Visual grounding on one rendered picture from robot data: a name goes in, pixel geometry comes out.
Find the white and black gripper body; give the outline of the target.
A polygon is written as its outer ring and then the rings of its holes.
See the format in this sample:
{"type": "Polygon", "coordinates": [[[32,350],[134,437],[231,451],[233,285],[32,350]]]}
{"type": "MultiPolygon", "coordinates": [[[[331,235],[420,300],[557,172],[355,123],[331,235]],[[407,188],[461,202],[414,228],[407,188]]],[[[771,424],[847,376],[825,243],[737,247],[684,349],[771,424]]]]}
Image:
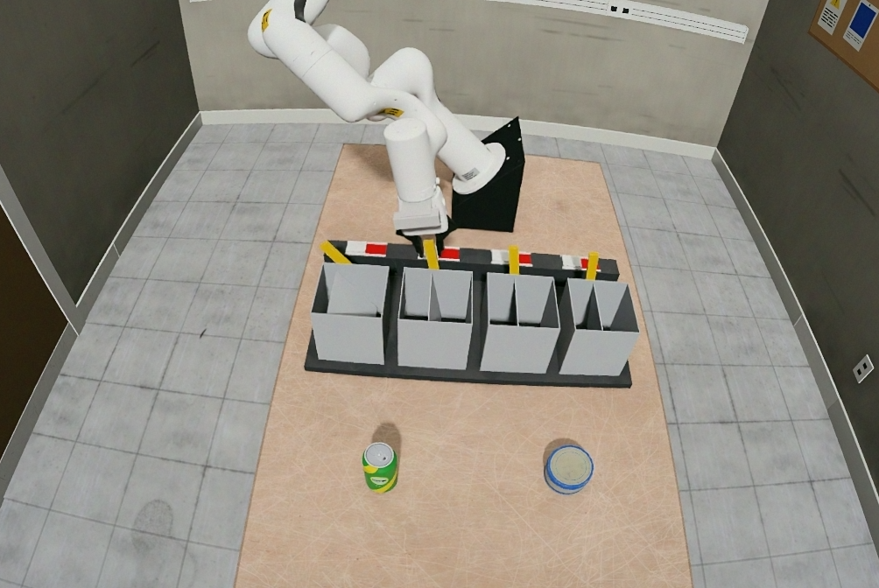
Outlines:
{"type": "MultiPolygon", "coordinates": [[[[439,208],[440,226],[401,229],[403,234],[405,234],[405,235],[427,235],[427,234],[437,234],[437,233],[442,233],[442,232],[447,231],[447,229],[448,229],[447,203],[445,202],[442,191],[440,190],[438,185],[436,185],[435,193],[431,197],[431,199],[432,199],[432,208],[439,208]]],[[[403,200],[397,196],[397,207],[398,207],[399,212],[401,212],[401,209],[402,209],[402,202],[403,202],[403,200]]]]}

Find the green drink can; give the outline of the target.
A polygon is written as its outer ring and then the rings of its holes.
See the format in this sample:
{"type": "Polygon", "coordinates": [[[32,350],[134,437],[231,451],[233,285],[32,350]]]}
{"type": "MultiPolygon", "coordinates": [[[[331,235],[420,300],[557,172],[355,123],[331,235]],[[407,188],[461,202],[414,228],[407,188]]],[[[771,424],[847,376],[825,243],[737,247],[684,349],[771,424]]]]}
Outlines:
{"type": "Polygon", "coordinates": [[[397,455],[385,443],[374,443],[362,454],[365,481],[375,493],[388,493],[397,484],[397,455]]]}

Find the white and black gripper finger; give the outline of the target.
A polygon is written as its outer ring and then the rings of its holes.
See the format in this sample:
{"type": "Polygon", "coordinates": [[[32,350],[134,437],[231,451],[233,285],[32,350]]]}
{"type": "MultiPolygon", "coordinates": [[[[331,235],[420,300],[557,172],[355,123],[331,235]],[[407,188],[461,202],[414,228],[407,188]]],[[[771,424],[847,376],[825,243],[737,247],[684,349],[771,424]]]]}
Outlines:
{"type": "Polygon", "coordinates": [[[454,222],[454,221],[453,221],[448,215],[447,215],[447,223],[448,223],[448,230],[447,230],[447,231],[442,232],[442,233],[437,233],[437,234],[435,234],[435,237],[436,237],[436,239],[437,239],[437,240],[436,240],[436,248],[437,248],[437,251],[438,251],[438,256],[441,256],[441,255],[442,255],[442,251],[445,250],[445,246],[444,246],[444,242],[443,242],[443,240],[444,240],[445,238],[447,238],[447,236],[448,236],[450,233],[452,233],[453,231],[457,230],[457,223],[455,223],[455,222],[454,222]]]}
{"type": "Polygon", "coordinates": [[[424,257],[424,246],[423,246],[422,238],[418,237],[418,234],[417,235],[404,235],[402,233],[401,229],[399,229],[399,230],[396,230],[396,235],[399,235],[399,237],[404,237],[405,239],[412,242],[412,244],[415,245],[416,252],[419,253],[419,257],[421,257],[421,258],[424,257]]]}

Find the round tin with blue-rimmed lid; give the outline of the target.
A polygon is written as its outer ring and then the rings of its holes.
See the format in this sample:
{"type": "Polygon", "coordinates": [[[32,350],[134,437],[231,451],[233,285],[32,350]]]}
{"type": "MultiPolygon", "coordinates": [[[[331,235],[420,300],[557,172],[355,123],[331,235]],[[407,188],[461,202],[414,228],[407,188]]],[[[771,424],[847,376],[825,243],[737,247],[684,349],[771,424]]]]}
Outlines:
{"type": "Polygon", "coordinates": [[[575,445],[564,445],[551,453],[544,478],[554,493],[571,495],[584,488],[593,472],[594,463],[589,453],[575,445]]]}

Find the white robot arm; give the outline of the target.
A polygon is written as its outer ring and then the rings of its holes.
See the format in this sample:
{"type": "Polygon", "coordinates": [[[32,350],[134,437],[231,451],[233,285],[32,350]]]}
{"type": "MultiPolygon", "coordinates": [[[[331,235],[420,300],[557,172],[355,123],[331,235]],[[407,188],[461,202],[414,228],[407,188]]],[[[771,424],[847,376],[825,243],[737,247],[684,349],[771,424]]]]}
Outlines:
{"type": "Polygon", "coordinates": [[[455,174],[454,190],[469,194],[497,174],[505,149],[499,143],[483,145],[442,104],[431,62],[420,50],[397,51],[368,77],[369,52],[351,31],[337,24],[311,27],[328,2],[270,0],[250,24],[250,45],[260,55],[280,60],[342,120],[394,120],[383,132],[397,195],[403,200],[394,226],[440,226],[440,210],[432,208],[431,199],[440,183],[435,157],[455,174]],[[422,200],[427,201],[407,203],[422,200]]]}

